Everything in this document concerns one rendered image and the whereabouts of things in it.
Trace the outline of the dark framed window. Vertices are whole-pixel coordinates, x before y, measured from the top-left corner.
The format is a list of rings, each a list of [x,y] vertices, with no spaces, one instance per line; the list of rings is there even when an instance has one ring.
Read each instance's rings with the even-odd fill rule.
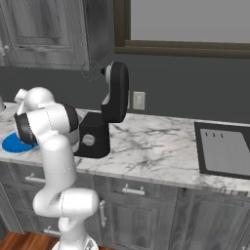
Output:
[[[116,54],[250,59],[250,43],[133,40],[131,0],[113,0],[113,20]]]

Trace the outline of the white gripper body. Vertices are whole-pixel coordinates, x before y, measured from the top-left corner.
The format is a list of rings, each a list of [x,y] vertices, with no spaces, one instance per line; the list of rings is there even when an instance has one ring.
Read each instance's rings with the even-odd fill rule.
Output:
[[[27,91],[25,89],[19,89],[19,91],[17,92],[17,94],[16,94],[16,96],[14,98],[14,101],[17,104],[21,104],[22,101],[24,100],[26,94],[27,94]]]

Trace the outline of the silver mixer knob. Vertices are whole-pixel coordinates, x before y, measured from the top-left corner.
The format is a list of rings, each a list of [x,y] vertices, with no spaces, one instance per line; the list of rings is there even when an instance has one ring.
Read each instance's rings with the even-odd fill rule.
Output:
[[[86,146],[92,146],[95,143],[96,139],[93,135],[86,134],[82,138],[82,143]]]

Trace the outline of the grey sink basin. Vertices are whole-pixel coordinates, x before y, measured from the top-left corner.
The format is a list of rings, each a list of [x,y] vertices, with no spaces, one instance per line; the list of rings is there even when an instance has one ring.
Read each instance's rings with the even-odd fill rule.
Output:
[[[250,180],[250,127],[195,122],[201,174]]]

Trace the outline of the blue round plate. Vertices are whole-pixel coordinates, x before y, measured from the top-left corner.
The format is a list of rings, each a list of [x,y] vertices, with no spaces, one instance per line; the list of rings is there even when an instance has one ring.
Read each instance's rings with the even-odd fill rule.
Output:
[[[5,151],[12,153],[20,153],[25,151],[30,151],[33,148],[37,148],[38,143],[34,143],[33,145],[25,144],[21,141],[21,139],[17,136],[16,133],[12,133],[7,136],[2,142],[2,148]]]

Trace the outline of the grey drawer front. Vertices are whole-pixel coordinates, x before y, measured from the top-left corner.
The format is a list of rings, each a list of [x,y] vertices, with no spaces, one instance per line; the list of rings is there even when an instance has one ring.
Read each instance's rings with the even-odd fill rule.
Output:
[[[123,193],[122,189],[126,184],[129,185],[129,188],[139,189],[140,187],[144,187],[146,192],[143,197],[155,198],[164,201],[172,201],[177,196],[178,189],[176,187],[169,187],[159,184],[125,180],[125,179],[115,179],[110,178],[108,180],[109,190],[112,192]]]
[[[9,170],[11,171],[14,180],[18,183],[34,185],[37,187],[43,187],[45,185],[35,182],[28,182],[25,180],[25,177],[29,176],[31,173],[34,173],[37,178],[45,179],[42,167],[17,164],[17,163],[9,163],[8,167]],[[94,177],[89,174],[78,173],[75,185],[78,188],[94,189],[95,188]]]
[[[11,192],[9,198],[24,231],[45,233],[43,230],[48,226],[51,226],[52,230],[60,231],[58,218],[45,218],[36,215],[32,209],[32,202],[22,199],[17,190]]]

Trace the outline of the white wall outlet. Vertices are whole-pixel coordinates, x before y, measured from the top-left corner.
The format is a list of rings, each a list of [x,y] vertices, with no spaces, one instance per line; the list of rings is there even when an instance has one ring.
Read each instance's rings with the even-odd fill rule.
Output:
[[[133,93],[133,109],[144,110],[146,105],[146,93],[134,92]]]

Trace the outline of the black stand mixer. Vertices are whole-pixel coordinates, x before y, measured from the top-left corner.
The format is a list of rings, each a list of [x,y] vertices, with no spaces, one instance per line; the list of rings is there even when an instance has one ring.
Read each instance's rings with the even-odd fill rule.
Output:
[[[109,124],[121,123],[129,101],[129,71],[125,63],[112,62],[100,73],[108,84],[101,112],[89,111],[79,125],[79,149],[75,156],[103,158],[110,153]]]

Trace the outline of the grey wall cupboard door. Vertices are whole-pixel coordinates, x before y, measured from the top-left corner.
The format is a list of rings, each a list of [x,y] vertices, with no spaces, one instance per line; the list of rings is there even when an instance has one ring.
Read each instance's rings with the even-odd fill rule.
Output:
[[[90,63],[84,0],[0,0],[8,66],[77,70]]]

